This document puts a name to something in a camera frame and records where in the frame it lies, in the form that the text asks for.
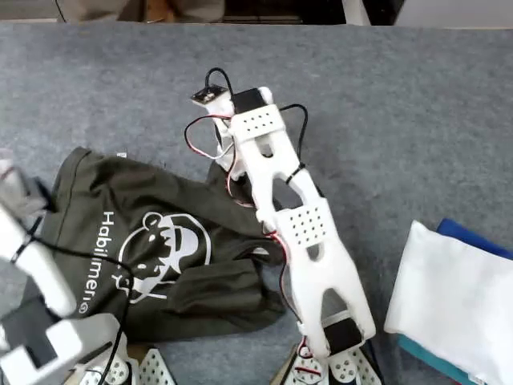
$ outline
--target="white robot part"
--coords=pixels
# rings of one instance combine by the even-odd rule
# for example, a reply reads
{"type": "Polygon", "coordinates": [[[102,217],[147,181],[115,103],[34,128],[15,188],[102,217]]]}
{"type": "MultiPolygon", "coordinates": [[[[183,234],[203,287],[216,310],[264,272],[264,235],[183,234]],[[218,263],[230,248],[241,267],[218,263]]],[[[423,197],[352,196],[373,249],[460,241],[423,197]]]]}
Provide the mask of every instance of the white robot part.
{"type": "MultiPolygon", "coordinates": [[[[97,314],[80,320],[62,320],[46,331],[46,336],[55,351],[56,358],[42,367],[36,367],[24,346],[17,346],[0,358],[0,367],[9,381],[14,385],[35,385],[41,383],[61,383],[84,356],[112,343],[119,328],[117,320],[111,314],[97,314]]],[[[126,346],[126,337],[119,344],[126,346]]],[[[85,367],[94,365],[97,360],[104,360],[111,349],[85,367]]]]}
{"type": "MultiPolygon", "coordinates": [[[[273,94],[271,90],[267,87],[259,87],[258,91],[262,95],[262,99],[267,104],[273,103],[273,94]]],[[[200,105],[201,107],[205,107],[210,115],[219,115],[219,116],[228,116],[232,117],[235,114],[233,109],[232,97],[226,89],[222,94],[213,99],[210,103],[199,103],[195,101],[195,104],[200,105]]],[[[217,145],[217,155],[220,156],[226,148],[228,148],[233,143],[232,135],[228,132],[228,126],[222,119],[214,118],[214,123],[216,124],[217,131],[219,132],[220,143],[217,145]]],[[[234,152],[233,150],[228,151],[224,156],[219,159],[216,159],[216,162],[219,166],[223,168],[226,172],[232,168],[231,178],[233,180],[239,180],[241,176],[245,174],[244,165],[240,157],[237,157],[235,164],[233,164],[234,152]]]]}
{"type": "MultiPolygon", "coordinates": [[[[272,101],[268,88],[259,90],[262,99],[272,101]]],[[[214,103],[205,107],[219,114],[214,103]]],[[[328,201],[319,195],[297,158],[278,107],[270,103],[236,114],[225,131],[222,135],[235,144],[237,166],[251,181],[256,218],[269,231],[276,230],[288,249],[293,300],[301,319],[299,329],[313,355],[326,359],[332,354],[321,320],[323,296],[328,289],[345,301],[364,340],[373,337],[376,327],[356,266],[337,234],[328,201]],[[275,210],[276,178],[299,195],[301,207],[275,210]],[[317,255],[310,256],[309,248],[313,246],[317,255]]]]}
{"type": "Polygon", "coordinates": [[[71,315],[76,300],[66,279],[60,272],[48,250],[36,243],[26,245],[17,256],[20,246],[27,241],[26,230],[0,204],[0,258],[34,279],[45,299],[46,306],[61,318],[71,315]]]}

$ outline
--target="dark green drawstring bag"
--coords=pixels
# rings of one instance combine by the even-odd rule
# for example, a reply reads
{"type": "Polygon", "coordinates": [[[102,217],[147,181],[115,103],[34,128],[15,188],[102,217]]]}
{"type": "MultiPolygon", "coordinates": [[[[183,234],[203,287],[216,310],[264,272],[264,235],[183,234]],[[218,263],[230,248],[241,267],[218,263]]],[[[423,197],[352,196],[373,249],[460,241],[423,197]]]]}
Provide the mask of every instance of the dark green drawstring bag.
{"type": "MultiPolygon", "coordinates": [[[[204,184],[77,148],[57,176],[58,212],[46,215],[42,237],[132,268],[131,342],[257,330],[284,313],[258,273],[262,263],[281,264],[282,254],[254,210],[226,193],[224,178],[216,164],[204,184]]],[[[77,316],[120,316],[128,292],[122,268],[59,253],[55,260],[77,298],[77,316]]],[[[34,292],[30,282],[26,296],[34,292]]]]}

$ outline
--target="perforated plate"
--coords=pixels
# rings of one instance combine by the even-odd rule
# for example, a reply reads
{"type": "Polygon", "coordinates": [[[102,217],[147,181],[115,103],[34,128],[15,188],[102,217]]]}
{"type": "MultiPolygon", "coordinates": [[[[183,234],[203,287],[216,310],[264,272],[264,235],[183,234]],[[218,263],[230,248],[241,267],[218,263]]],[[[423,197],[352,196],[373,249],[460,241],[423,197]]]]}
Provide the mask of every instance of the perforated plate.
{"type": "Polygon", "coordinates": [[[331,225],[329,208],[324,198],[316,205],[304,205],[297,209],[282,210],[277,214],[278,227],[295,240],[300,247],[310,247],[323,241],[334,228],[331,225]]]}
{"type": "Polygon", "coordinates": [[[357,377],[361,385],[381,385],[381,380],[360,349],[350,349],[329,359],[333,377],[340,383],[351,383],[357,377]]]}
{"type": "Polygon", "coordinates": [[[230,133],[237,142],[244,142],[270,132],[285,129],[285,122],[275,104],[257,108],[232,117],[230,133]]]}
{"type": "MultiPolygon", "coordinates": [[[[108,376],[105,378],[106,382],[109,385],[122,385],[126,383],[130,373],[128,365],[131,366],[131,383],[134,383],[135,379],[133,378],[133,375],[137,372],[137,362],[135,360],[131,360],[129,363],[125,363],[117,355],[115,356],[114,361],[112,361],[108,376]]],[[[102,367],[92,367],[90,371],[86,371],[86,374],[80,381],[80,385],[96,385],[101,379],[102,373],[102,367]]]]}
{"type": "Polygon", "coordinates": [[[158,349],[150,349],[139,366],[140,385],[176,385],[158,349]]]}
{"type": "Polygon", "coordinates": [[[327,367],[323,367],[316,359],[302,359],[296,356],[293,365],[290,367],[290,372],[287,375],[285,385],[315,385],[327,384],[328,377],[327,367]],[[305,368],[321,372],[321,375],[311,374],[305,371],[299,371],[297,368],[305,368]]]}
{"type": "Polygon", "coordinates": [[[349,352],[342,352],[329,359],[329,369],[339,383],[352,383],[357,376],[357,366],[349,352]]]}

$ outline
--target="black wire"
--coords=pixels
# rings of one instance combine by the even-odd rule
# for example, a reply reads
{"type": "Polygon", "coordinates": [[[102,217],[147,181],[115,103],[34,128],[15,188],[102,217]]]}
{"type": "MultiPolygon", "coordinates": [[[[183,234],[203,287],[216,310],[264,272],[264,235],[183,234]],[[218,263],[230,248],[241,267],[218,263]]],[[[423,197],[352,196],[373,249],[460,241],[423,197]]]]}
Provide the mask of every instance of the black wire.
{"type": "Polygon", "coordinates": [[[31,238],[32,241],[36,241],[39,244],[41,244],[43,246],[46,246],[48,249],[53,250],[53,251],[55,251],[57,253],[62,253],[62,254],[70,255],[72,257],[78,257],[78,258],[84,258],[84,259],[98,258],[98,259],[100,259],[102,261],[107,261],[107,262],[113,263],[115,265],[118,265],[120,267],[123,267],[128,272],[128,285],[129,285],[129,287],[128,287],[128,293],[127,293],[127,301],[125,302],[125,307],[123,308],[123,313],[121,314],[121,319],[119,320],[119,329],[118,329],[118,332],[116,333],[114,344],[112,345],[111,355],[109,356],[109,359],[107,361],[107,365],[105,366],[105,370],[102,373],[102,377],[97,382],[98,385],[102,385],[103,383],[106,382],[105,378],[107,377],[108,372],[111,369],[112,361],[114,361],[115,353],[116,353],[116,351],[118,350],[118,347],[119,347],[119,341],[121,340],[121,336],[123,335],[123,328],[125,327],[125,325],[127,323],[128,309],[130,308],[130,297],[131,297],[132,290],[133,290],[133,287],[134,287],[134,273],[131,271],[130,266],[122,263],[121,261],[117,261],[114,258],[111,258],[111,257],[101,257],[101,256],[98,256],[98,255],[93,255],[93,254],[89,254],[89,253],[83,253],[83,252],[80,252],[80,251],[64,249],[63,247],[59,247],[57,245],[52,245],[52,244],[44,241],[43,239],[35,237],[35,236],[31,236],[30,238],[31,238]]]}
{"type": "Polygon", "coordinates": [[[374,345],[372,344],[372,342],[369,339],[367,340],[367,345],[369,346],[370,357],[374,361],[374,368],[375,368],[376,374],[378,375],[379,379],[382,381],[382,385],[385,385],[385,380],[383,379],[382,370],[379,367],[378,358],[376,357],[376,351],[374,350],[374,345]]]}
{"type": "Polygon", "coordinates": [[[303,119],[303,125],[301,126],[301,131],[299,133],[299,140],[297,141],[297,158],[299,158],[299,161],[301,161],[301,150],[303,149],[303,140],[305,139],[306,125],[308,124],[308,110],[302,104],[293,103],[289,104],[288,106],[280,108],[280,111],[287,111],[291,108],[299,108],[305,114],[305,118],[303,119]]]}
{"type": "Polygon", "coordinates": [[[210,76],[215,72],[218,72],[223,75],[224,80],[226,81],[226,86],[228,87],[228,90],[230,91],[230,96],[233,97],[232,83],[230,82],[230,78],[228,77],[228,74],[222,68],[214,67],[214,68],[211,68],[210,70],[208,70],[208,72],[205,76],[205,87],[210,86],[210,76]]]}
{"type": "Polygon", "coordinates": [[[59,15],[60,15],[61,19],[64,22],[67,22],[66,19],[64,18],[63,10],[61,10],[61,6],[59,5],[59,0],[55,0],[55,5],[57,6],[57,10],[59,11],[59,15]]]}

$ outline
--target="white 3d-printed bracket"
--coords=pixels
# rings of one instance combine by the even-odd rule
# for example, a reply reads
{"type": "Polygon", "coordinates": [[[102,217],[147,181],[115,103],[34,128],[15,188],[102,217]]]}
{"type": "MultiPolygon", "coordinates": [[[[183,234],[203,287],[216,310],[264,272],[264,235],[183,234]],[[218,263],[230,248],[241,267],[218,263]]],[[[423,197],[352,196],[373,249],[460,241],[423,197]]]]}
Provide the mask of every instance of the white 3d-printed bracket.
{"type": "Polygon", "coordinates": [[[373,337],[376,327],[356,266],[338,237],[328,201],[319,196],[309,172],[300,167],[277,106],[270,104],[234,115],[228,132],[251,180],[257,219],[268,229],[275,229],[289,249],[299,328],[313,355],[325,359],[331,354],[321,323],[323,296],[328,289],[345,301],[363,338],[373,337]],[[272,156],[262,154],[263,145],[271,149],[272,156]],[[289,186],[303,205],[277,212],[273,180],[287,180],[292,175],[289,186]],[[317,246],[317,256],[310,257],[308,248],[313,245],[317,246]]]}

